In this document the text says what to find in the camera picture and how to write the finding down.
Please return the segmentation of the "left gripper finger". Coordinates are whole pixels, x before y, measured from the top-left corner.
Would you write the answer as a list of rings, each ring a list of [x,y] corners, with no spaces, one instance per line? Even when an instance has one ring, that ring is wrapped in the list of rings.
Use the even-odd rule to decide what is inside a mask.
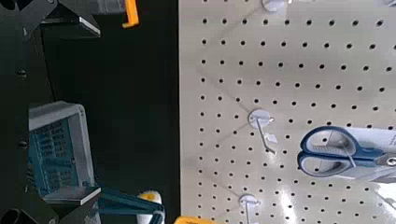
[[[31,36],[37,28],[51,30],[58,37],[99,37],[93,17],[94,0],[15,0],[22,30]]]
[[[44,197],[28,191],[18,224],[84,224],[100,193],[99,187],[65,187]]]

